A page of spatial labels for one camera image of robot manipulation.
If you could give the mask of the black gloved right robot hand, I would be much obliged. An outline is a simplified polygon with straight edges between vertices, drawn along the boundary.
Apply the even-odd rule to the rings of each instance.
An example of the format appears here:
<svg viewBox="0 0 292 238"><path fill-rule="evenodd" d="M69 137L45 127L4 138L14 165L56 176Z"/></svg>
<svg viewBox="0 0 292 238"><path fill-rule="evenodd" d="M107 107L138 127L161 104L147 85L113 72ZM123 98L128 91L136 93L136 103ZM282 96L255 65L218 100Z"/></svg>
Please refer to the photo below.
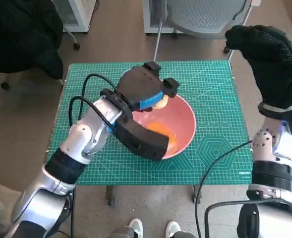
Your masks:
<svg viewBox="0 0 292 238"><path fill-rule="evenodd" d="M272 26L232 27L226 45L238 50L252 68L263 102L287 109L292 106L292 43L285 32Z"/></svg>

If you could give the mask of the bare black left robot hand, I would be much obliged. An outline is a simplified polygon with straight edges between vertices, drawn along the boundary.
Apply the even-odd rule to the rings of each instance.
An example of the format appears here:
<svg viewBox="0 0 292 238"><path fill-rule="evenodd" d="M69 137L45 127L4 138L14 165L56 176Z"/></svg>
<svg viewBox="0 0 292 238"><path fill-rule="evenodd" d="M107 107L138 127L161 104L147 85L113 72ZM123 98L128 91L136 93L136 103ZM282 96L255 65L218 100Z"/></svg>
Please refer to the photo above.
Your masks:
<svg viewBox="0 0 292 238"><path fill-rule="evenodd" d="M153 107L165 96L174 98L179 83L173 78L160 79L161 66L154 61L134 66L126 71L117 84L117 92L131 111L143 111Z"/></svg>

